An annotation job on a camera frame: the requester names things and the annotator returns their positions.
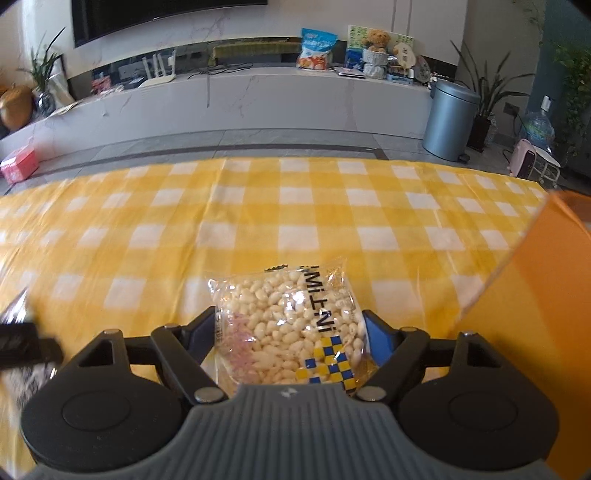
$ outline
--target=trash can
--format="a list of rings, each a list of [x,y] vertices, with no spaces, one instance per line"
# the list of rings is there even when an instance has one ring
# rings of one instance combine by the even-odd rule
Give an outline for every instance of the trash can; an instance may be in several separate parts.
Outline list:
[[[431,98],[423,147],[445,160],[462,161],[459,157],[466,149],[480,96],[462,85],[441,80],[431,84]]]

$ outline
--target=orange box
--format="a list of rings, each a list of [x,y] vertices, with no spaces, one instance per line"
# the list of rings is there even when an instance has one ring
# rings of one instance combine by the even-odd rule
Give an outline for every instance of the orange box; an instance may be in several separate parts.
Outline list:
[[[450,335],[480,333],[554,403],[547,463],[565,480],[591,468],[591,197],[551,194],[510,259]]]

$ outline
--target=wall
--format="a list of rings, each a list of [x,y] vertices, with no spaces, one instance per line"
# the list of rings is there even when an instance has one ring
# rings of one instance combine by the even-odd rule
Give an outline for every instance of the wall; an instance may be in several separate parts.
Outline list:
[[[503,68],[505,76],[522,73],[534,73],[540,53],[540,33],[529,22],[528,14],[523,11],[530,0],[469,0],[466,14],[464,41],[476,60],[480,75],[483,75],[484,62],[488,62],[489,76],[503,56],[511,50],[511,56]],[[544,0],[533,0],[544,11]],[[471,85],[466,68],[460,64],[457,77]],[[530,93],[533,77],[517,79],[509,84],[513,91]],[[505,101],[519,106],[521,113],[527,107],[527,97],[502,99],[493,110],[499,127],[499,133],[513,137],[513,117],[503,113]]]
[[[457,64],[449,40],[460,42],[467,0],[269,0],[269,5],[222,8],[138,25],[74,48],[70,0],[21,0],[26,50],[64,26],[56,50],[66,57],[68,77],[159,48],[207,40],[299,36],[302,27],[346,38],[349,24],[416,36],[419,53]]]
[[[22,55],[21,14],[21,4],[17,3],[0,17],[0,82],[7,85],[27,79],[26,73],[17,71],[26,66],[26,57]]]

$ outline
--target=gray tile floor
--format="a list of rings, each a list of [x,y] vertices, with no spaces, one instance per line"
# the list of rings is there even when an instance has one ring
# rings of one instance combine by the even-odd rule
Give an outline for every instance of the gray tile floor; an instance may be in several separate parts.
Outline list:
[[[165,135],[91,148],[42,161],[33,176],[10,188],[2,179],[0,193],[20,192],[52,181],[155,163],[179,163],[221,157],[352,157],[415,160],[507,174],[503,147],[484,153],[467,150],[468,165],[427,152],[414,138],[332,130],[246,129]]]

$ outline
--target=snack bag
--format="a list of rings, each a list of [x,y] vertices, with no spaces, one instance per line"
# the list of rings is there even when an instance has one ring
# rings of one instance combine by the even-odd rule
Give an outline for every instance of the snack bag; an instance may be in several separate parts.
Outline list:
[[[326,70],[328,56],[338,37],[321,30],[301,29],[301,53],[296,66],[300,69]]]
[[[210,285],[218,370],[233,388],[342,383],[353,392],[365,379],[365,321],[341,265],[282,268]]]
[[[0,313],[0,323],[35,322],[37,317],[28,299],[27,289],[17,295]],[[22,410],[31,397],[57,372],[55,363],[38,364],[6,370],[2,380],[15,404]]]

